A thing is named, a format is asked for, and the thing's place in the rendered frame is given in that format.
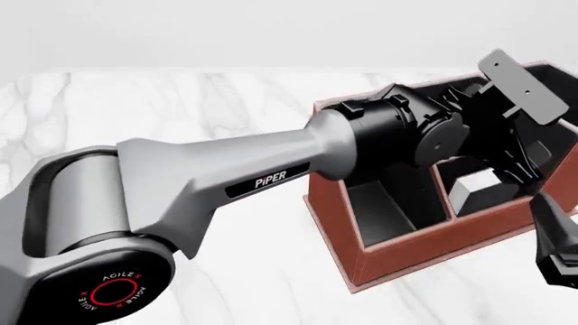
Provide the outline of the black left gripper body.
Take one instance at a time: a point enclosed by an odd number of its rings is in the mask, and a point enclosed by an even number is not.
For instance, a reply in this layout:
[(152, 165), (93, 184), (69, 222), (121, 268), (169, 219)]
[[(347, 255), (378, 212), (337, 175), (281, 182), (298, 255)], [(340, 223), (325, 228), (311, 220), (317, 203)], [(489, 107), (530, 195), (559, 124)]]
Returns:
[(513, 102), (494, 83), (473, 83), (461, 91), (454, 86), (444, 91), (444, 102), (461, 114), (470, 134), (459, 154), (477, 159), (526, 159), (514, 119), (504, 116)]

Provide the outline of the white grey book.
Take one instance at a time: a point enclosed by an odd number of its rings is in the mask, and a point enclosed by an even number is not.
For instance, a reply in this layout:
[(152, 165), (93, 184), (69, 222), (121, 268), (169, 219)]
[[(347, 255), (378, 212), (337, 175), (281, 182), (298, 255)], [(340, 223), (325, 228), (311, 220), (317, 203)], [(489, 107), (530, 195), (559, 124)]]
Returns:
[(479, 194), (481, 191), (499, 184), (501, 184), (501, 180), (492, 168), (457, 178), (450, 194), (448, 194), (454, 215), (458, 217), (464, 212), (466, 203), (472, 200), (474, 194)]

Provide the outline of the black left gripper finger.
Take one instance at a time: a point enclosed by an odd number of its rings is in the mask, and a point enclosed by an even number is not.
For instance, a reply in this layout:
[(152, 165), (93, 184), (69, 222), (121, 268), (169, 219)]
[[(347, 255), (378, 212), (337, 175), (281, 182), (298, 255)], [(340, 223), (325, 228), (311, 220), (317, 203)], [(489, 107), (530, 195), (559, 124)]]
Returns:
[(518, 164), (522, 185), (531, 185), (543, 179), (540, 168), (550, 161), (550, 151), (539, 140), (525, 143), (520, 136), (518, 138), (519, 158)]
[(508, 151), (504, 151), (498, 146), (491, 147), (488, 152), (488, 163), (504, 181), (523, 181), (523, 171), (520, 170), (516, 159)]

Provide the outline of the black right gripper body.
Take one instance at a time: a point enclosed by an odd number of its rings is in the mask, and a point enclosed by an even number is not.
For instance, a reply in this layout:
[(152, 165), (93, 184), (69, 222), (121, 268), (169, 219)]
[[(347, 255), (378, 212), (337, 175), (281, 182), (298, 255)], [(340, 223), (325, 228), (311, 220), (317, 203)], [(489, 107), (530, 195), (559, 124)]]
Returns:
[(578, 289), (578, 254), (544, 256), (536, 265), (549, 285)]

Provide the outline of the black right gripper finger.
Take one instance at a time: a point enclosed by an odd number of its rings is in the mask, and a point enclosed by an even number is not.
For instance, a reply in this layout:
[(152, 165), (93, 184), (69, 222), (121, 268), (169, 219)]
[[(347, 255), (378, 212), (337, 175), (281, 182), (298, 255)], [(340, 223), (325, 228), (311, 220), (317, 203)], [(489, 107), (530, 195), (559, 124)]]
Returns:
[(578, 255), (578, 224), (572, 221), (553, 199), (538, 192), (531, 200), (536, 229), (536, 260), (550, 255)]

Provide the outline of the red-brown desk caddy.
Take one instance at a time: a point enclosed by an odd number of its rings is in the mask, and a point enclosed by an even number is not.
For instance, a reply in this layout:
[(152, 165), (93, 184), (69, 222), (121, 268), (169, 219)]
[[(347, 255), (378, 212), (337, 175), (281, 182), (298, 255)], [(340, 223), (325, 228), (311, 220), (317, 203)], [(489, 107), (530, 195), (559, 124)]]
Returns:
[(516, 126), (528, 151), (547, 148), (539, 164), (544, 180), (511, 196), (502, 185), (467, 191), (463, 208), (450, 201), (455, 181), (487, 178), (485, 164), (470, 157), (428, 168), (399, 163), (345, 181), (312, 175), (304, 199), (349, 290), (360, 292), (529, 231), (528, 202), (537, 191), (572, 212), (578, 206), (578, 135), (525, 116)]

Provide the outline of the grey plate on black stalk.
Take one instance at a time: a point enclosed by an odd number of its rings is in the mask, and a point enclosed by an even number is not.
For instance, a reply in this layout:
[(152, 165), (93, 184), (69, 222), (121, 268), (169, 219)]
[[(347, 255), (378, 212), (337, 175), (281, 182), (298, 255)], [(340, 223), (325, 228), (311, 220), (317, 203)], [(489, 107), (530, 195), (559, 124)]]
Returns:
[(549, 125), (567, 113), (569, 106), (500, 49), (478, 63), (488, 83), (476, 94), (503, 118), (523, 112), (536, 124)]

